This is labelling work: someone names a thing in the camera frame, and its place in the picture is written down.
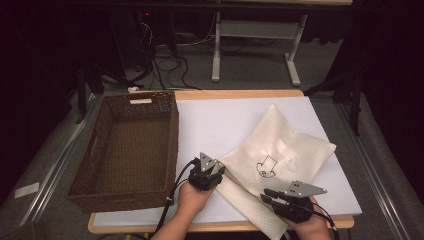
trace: cable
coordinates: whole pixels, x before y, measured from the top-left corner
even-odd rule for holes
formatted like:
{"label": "cable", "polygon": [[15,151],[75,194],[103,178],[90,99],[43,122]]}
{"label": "cable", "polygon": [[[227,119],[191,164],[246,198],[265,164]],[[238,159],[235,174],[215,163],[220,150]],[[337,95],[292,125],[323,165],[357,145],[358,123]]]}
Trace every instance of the cable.
{"label": "cable", "polygon": [[147,47],[150,47],[150,45],[152,44],[152,38],[153,38],[152,29],[150,28],[149,25],[145,24],[144,22],[140,22],[139,24],[143,25],[146,28],[146,30],[144,31],[144,34],[143,34],[143,38],[139,39],[139,41],[140,41],[141,45],[143,46],[144,37],[146,37],[147,30],[149,30],[150,38],[149,38],[149,44],[147,45]]}
{"label": "cable", "polygon": [[330,227],[331,227],[331,229],[333,230],[333,233],[334,233],[334,240],[339,240],[340,239],[340,236],[339,236],[339,231],[338,231],[338,229],[337,229],[337,227],[336,227],[336,224],[334,224],[334,221],[333,221],[333,219],[331,218],[331,216],[327,213],[327,211],[325,211],[325,209],[324,208],[322,208],[321,206],[319,206],[318,204],[315,204],[315,203],[313,203],[314,205],[316,205],[316,206],[318,206],[319,208],[321,208],[328,216],[326,216],[326,215],[324,215],[324,214],[322,214],[322,213],[320,213],[320,212],[317,212],[317,211],[314,211],[314,210],[311,210],[311,209],[309,209],[309,208],[307,208],[307,207],[304,207],[304,206],[301,206],[301,205],[297,205],[297,204],[294,204],[294,203],[288,203],[288,205],[289,206],[294,206],[294,207],[297,207],[297,208],[300,208],[300,209],[302,209],[302,210],[304,210],[304,211],[307,211],[307,212],[310,212],[310,213],[312,213],[312,214],[315,214],[315,215],[317,215],[317,216],[319,216],[319,217],[322,217],[322,218],[324,218],[325,220],[327,220],[328,221],[328,223],[330,223]]}
{"label": "cable", "polygon": [[138,234],[131,233],[130,235],[131,235],[132,237],[136,237],[136,238],[138,238],[138,239],[148,240],[147,238],[145,238],[145,237],[143,237],[143,236],[141,236],[141,235],[138,235]]}
{"label": "cable", "polygon": [[107,76],[109,76],[109,77],[113,78],[114,80],[116,80],[116,81],[118,81],[118,82],[120,82],[120,83],[122,83],[122,84],[124,84],[124,85],[126,85],[126,86],[128,86],[128,87],[139,87],[139,88],[144,88],[144,85],[136,84],[136,83],[134,83],[133,81],[130,81],[130,80],[128,80],[128,79],[126,79],[126,78],[124,78],[124,77],[121,77],[121,76],[115,75],[115,74],[113,74],[113,73],[110,73],[110,72],[108,72],[108,71],[104,70],[103,68],[101,68],[100,66],[98,66],[98,65],[96,65],[96,64],[94,64],[94,63],[90,63],[90,65],[91,65],[93,68],[95,68],[98,72],[100,72],[100,73],[102,73],[102,74],[104,74],[104,75],[107,75]]}
{"label": "cable", "polygon": [[152,90],[152,86],[153,86],[153,82],[155,81],[156,75],[155,75],[155,71],[152,71],[152,81],[150,82],[149,85],[149,91]]}
{"label": "cable", "polygon": [[252,42],[249,41],[251,39],[257,39],[257,41],[262,41],[263,39],[261,38],[240,38],[240,37],[222,37],[222,41],[223,42],[227,42],[228,45],[237,45],[237,44],[241,44],[240,47],[238,47],[235,50],[226,50],[224,48],[224,44],[221,45],[221,51],[223,52],[238,52],[241,49],[245,48],[245,47],[251,47],[251,46],[261,46],[261,47],[266,47],[266,46],[272,46],[275,44],[280,43],[281,41],[283,41],[283,39],[273,39],[268,43],[261,43],[261,42]]}
{"label": "cable", "polygon": [[162,90],[166,90],[165,85],[163,85],[162,77],[160,76],[160,72],[159,72],[158,64],[156,63],[155,58],[152,58],[152,61],[153,61],[153,63],[155,64],[156,71],[158,72],[158,76],[159,76],[159,78],[158,78],[158,82],[159,82],[160,86],[162,87]]}
{"label": "cable", "polygon": [[347,239],[352,240],[352,232],[350,231],[350,228],[347,229]]}
{"label": "cable", "polygon": [[209,28],[209,32],[208,32],[208,34],[206,34],[206,37],[203,40],[201,40],[200,42],[195,42],[195,43],[182,43],[182,44],[177,44],[177,45],[178,46],[193,46],[193,45],[201,44],[201,43],[204,43],[204,42],[207,42],[207,41],[214,39],[215,37],[209,38],[209,36],[212,33],[212,29],[213,29],[213,26],[214,26],[214,23],[215,23],[215,18],[216,18],[216,13],[213,14],[211,27]]}
{"label": "cable", "polygon": [[182,175],[187,170],[187,168],[192,164],[194,165],[194,163],[195,163],[195,159],[191,160],[189,163],[187,163],[187,165],[183,168],[183,170],[181,170],[180,175],[178,176],[177,180],[175,180],[174,187],[172,188],[169,196],[166,198],[166,200],[167,200],[166,205],[165,205],[165,208],[163,209],[162,216],[159,220],[158,226],[156,227],[155,233],[157,233],[157,231],[159,231],[159,229],[161,229],[161,227],[163,226],[163,223],[165,222],[165,217],[166,217],[166,214],[168,213],[169,206],[171,206],[171,203],[174,200],[175,190],[177,190],[178,186],[183,182],[183,181],[180,182]]}
{"label": "cable", "polygon": [[[159,48],[157,50],[157,52],[159,52],[159,51],[161,51],[163,49],[164,48]],[[181,56],[173,56],[173,55],[169,55],[169,56],[165,56],[165,57],[157,56],[157,58],[163,59],[163,60],[161,60],[161,61],[159,61],[157,63],[157,69],[158,69],[158,71],[160,70],[160,71],[167,72],[166,80],[169,83],[169,85],[171,85],[172,87],[178,88],[178,89],[186,89],[186,88],[188,88],[188,89],[197,89],[197,90],[200,90],[200,88],[195,87],[195,86],[192,86],[192,85],[189,85],[185,81],[185,76],[186,76],[186,74],[188,72],[188,62],[187,62],[187,59],[186,58],[181,57]],[[175,63],[176,65],[173,66],[173,67],[170,67],[170,68],[164,68],[164,67],[162,67],[163,64],[169,63],[169,62]],[[183,66],[185,66],[184,72],[183,72],[183,74],[181,76],[181,81],[183,83],[183,86],[178,86],[178,85],[173,84],[171,82],[170,76],[171,76],[171,74],[173,72],[175,72],[175,70],[177,70],[179,68],[183,68]]]}

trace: printed logo on cloth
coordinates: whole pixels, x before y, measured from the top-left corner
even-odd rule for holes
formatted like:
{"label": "printed logo on cloth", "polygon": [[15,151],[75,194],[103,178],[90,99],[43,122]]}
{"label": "printed logo on cloth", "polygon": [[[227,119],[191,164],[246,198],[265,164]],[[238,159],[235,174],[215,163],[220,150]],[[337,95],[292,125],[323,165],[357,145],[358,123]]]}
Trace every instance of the printed logo on cloth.
{"label": "printed logo on cloth", "polygon": [[276,175],[273,169],[277,163],[278,161],[268,155],[262,163],[256,165],[256,170],[261,177],[272,178]]}

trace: white cloth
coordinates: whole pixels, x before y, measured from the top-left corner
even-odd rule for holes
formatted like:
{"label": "white cloth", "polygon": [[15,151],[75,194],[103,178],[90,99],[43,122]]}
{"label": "white cloth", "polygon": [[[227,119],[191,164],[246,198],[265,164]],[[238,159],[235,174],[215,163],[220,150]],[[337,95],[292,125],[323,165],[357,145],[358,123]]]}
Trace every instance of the white cloth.
{"label": "white cloth", "polygon": [[280,239],[287,225],[260,199],[264,188],[284,191],[291,181],[311,183],[336,146],[293,131],[272,105],[245,142],[219,159],[226,167],[218,191],[270,239]]}

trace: wooden table edge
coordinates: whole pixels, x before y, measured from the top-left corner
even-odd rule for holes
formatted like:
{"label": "wooden table edge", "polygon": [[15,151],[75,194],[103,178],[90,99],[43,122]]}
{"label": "wooden table edge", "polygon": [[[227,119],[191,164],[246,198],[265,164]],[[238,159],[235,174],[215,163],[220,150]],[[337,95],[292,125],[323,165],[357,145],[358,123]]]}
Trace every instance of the wooden table edge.
{"label": "wooden table edge", "polygon": [[[116,227],[95,227],[94,218],[96,213],[92,213],[88,223],[88,230],[95,234],[118,234],[118,233],[152,233],[156,226],[116,226]],[[338,229],[352,228],[355,224],[353,216],[332,216]],[[221,223],[193,223],[188,229],[189,232],[249,232],[260,231],[249,221],[221,222]]]}
{"label": "wooden table edge", "polygon": [[281,90],[180,90],[175,91],[176,100],[238,99],[238,98],[273,98],[303,97],[303,92],[296,89]]}

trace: white desk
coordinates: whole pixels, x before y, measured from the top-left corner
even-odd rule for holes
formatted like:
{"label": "white desk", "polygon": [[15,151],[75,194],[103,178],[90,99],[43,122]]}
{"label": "white desk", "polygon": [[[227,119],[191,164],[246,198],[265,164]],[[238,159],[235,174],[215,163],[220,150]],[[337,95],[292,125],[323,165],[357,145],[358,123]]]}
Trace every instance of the white desk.
{"label": "white desk", "polygon": [[[302,5],[351,5],[352,0],[217,0],[220,2],[257,2],[281,3]],[[220,43],[221,36],[228,37],[255,37],[292,40],[290,52],[284,53],[284,60],[289,70],[290,79],[294,86],[300,86],[299,75],[294,64],[294,57],[305,28],[307,15],[302,15],[298,22],[257,22],[221,20],[221,13],[216,13],[215,21],[215,49],[212,62],[212,81],[219,82],[221,69]]]}
{"label": "white desk", "polygon": [[[180,112],[177,175],[199,152],[213,158],[229,153],[249,136],[271,104],[283,112],[295,131],[327,139],[317,115],[300,91],[197,91],[178,92]],[[263,98],[264,96],[300,96]],[[204,98],[262,97],[246,99],[181,100]],[[318,202],[334,216],[339,228],[353,226],[352,215],[361,208],[340,167],[336,155],[323,165],[313,184],[326,188],[327,194],[316,196]],[[153,232],[163,208],[95,213],[89,222],[93,233]],[[168,218],[176,207],[171,207]],[[257,230],[246,218],[215,191],[206,208],[193,221],[189,231]]]}

